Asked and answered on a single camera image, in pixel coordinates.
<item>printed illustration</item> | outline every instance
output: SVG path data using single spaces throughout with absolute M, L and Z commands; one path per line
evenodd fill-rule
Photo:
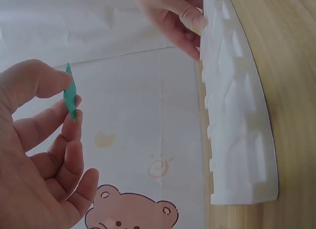
M 95 135 L 94 141 L 98 148 L 104 149 L 112 146 L 116 138 L 116 134 L 105 135 L 102 131 L 99 131 Z
M 160 159 L 153 161 L 148 168 L 148 175 L 152 178 L 162 178 L 164 177 L 169 170 L 169 164 L 172 162 L 173 158 L 163 159 L 163 155 L 160 155 Z
M 85 215 L 87 229 L 172 229 L 177 208 L 168 201 L 155 202 L 136 193 L 120 193 L 111 185 L 98 188 Z

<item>small orange heart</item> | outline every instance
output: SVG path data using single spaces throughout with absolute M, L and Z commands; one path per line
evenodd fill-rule
M 106 135 L 102 131 L 99 131 L 95 135 L 95 145 L 98 148 L 102 148 L 102 149 L 108 148 L 113 145 L 116 138 L 117 138 L 116 134 Z

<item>white sheet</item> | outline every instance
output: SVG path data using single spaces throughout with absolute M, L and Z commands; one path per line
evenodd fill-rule
M 58 66 L 171 46 L 133 0 L 0 0 L 0 71 L 32 58 Z
M 194 69 L 194 61 L 177 48 L 72 65 L 78 94 L 83 99 L 80 108 L 84 116 L 85 168 L 99 169 L 99 185 L 111 184 L 122 193 L 173 203 L 179 212 L 175 229 L 204 228 L 202 146 Z M 33 115 L 60 98 L 62 95 L 34 99 L 21 107 L 14 118 Z M 100 145 L 100 131 L 116 137 L 110 140 L 112 145 L 96 146 L 95 138 Z M 33 153 L 45 151 L 56 135 Z M 155 169 L 159 162 L 151 166 L 161 158 L 168 161 L 169 169 Z M 133 228 L 126 225 L 126 216 L 120 217 L 123 226 L 125 223 L 123 228 Z M 139 220 L 146 223 L 147 218 Z M 84 219 L 75 228 L 85 229 Z

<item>bear ear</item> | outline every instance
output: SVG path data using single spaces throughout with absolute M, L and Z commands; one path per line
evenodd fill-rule
M 120 192 L 117 188 L 111 185 L 102 185 L 98 188 L 97 193 L 95 194 L 95 198 L 93 203 L 98 204 L 98 202 L 103 201 L 105 199 L 113 199 L 120 195 Z
M 176 206 L 168 201 L 157 203 L 159 214 L 162 215 L 163 228 L 172 228 L 178 221 L 179 214 Z

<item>cartoon bear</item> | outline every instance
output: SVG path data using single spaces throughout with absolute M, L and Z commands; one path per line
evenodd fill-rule
M 93 205 L 85 215 L 88 229 L 172 229 L 179 217 L 171 202 L 120 193 L 111 185 L 98 188 Z

